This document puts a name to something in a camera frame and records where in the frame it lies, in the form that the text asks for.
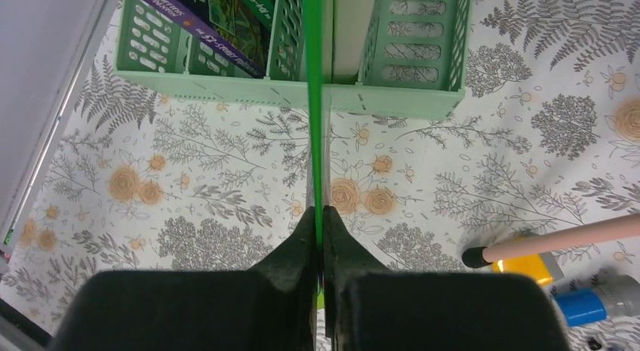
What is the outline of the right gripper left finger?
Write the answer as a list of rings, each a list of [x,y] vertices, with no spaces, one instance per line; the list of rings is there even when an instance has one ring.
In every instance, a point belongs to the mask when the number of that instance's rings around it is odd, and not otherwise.
[[[75,296],[52,350],[313,350],[315,209],[236,271],[108,271]]]

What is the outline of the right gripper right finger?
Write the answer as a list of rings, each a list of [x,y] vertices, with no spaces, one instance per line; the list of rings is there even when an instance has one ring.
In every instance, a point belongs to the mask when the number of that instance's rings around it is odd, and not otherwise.
[[[335,350],[567,350],[541,288],[520,275],[399,272],[322,215],[325,334]]]

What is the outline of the blue grey toy piece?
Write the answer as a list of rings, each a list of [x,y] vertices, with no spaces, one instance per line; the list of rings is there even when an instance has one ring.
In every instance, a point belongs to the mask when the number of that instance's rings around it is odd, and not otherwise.
[[[639,282],[632,276],[618,275],[603,285],[553,296],[552,304],[569,328],[639,316]]]

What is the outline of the purple Treehouse book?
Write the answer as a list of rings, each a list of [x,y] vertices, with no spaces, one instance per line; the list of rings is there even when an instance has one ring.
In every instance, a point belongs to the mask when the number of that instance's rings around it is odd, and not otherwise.
[[[266,75],[266,28],[242,0],[142,0],[247,75]]]

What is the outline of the green plastic folder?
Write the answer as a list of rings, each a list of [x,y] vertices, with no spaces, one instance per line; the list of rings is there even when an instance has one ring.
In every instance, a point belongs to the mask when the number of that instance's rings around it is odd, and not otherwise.
[[[324,0],[303,0],[303,23],[306,44],[306,81],[309,108],[309,154],[312,169],[312,198],[315,220],[315,243],[318,252],[318,291],[324,291],[323,251],[323,9]]]

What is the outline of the white binder folder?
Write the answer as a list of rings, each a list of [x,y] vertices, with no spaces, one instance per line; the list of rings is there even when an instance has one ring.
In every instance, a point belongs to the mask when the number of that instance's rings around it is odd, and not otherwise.
[[[325,0],[322,45],[325,83],[355,83],[374,3],[375,0]]]

